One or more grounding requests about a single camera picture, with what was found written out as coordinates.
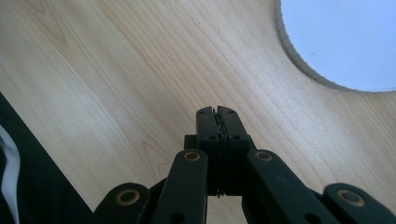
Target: black metal tool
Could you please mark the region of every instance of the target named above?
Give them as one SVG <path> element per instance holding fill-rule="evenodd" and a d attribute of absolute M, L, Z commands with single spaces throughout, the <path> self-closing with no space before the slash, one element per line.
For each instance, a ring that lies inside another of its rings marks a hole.
<path fill-rule="evenodd" d="M 307 188 L 274 152 L 256 149 L 237 113 L 219 106 L 196 113 L 169 176 L 146 189 L 111 190 L 92 217 L 97 223 L 205 223 L 207 196 L 242 196 L 248 223 L 396 223 L 384 205 L 348 184 L 323 195 Z"/>

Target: black fabric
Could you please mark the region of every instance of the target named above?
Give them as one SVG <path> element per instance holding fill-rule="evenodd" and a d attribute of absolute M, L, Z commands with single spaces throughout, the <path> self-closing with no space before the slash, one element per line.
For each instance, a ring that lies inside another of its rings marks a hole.
<path fill-rule="evenodd" d="M 92 211 L 1 92 L 0 124 L 14 140 L 20 152 L 21 170 L 17 191 L 20 222 L 88 223 Z M 4 158 L 0 159 L 0 169 L 4 169 Z M 3 217 L 2 214 L 9 214 L 9 211 L 2 205 L 7 205 L 4 199 L 0 200 L 0 223 L 6 223 L 7 217 Z"/>

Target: white surface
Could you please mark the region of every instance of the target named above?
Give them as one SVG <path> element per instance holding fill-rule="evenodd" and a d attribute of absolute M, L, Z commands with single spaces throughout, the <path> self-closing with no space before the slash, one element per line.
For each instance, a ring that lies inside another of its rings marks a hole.
<path fill-rule="evenodd" d="M 396 1 L 278 0 L 276 13 L 286 51 L 309 76 L 358 91 L 396 90 Z"/>
<path fill-rule="evenodd" d="M 3 173 L 1 191 L 8 204 L 11 215 L 16 224 L 20 223 L 18 212 L 17 186 L 20 175 L 21 158 L 12 138 L 0 125 L 0 149 L 3 149 L 6 156 L 6 167 Z"/>

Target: light wood surface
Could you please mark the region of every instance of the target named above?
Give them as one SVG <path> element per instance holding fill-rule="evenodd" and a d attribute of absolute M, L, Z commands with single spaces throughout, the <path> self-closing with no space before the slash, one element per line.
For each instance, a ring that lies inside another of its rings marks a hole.
<path fill-rule="evenodd" d="M 396 212 L 396 92 L 337 91 L 281 47 L 274 1 L 0 1 L 0 91 L 91 209 L 167 176 L 195 111 L 235 109 L 311 189 Z M 208 223 L 244 223 L 240 198 Z"/>

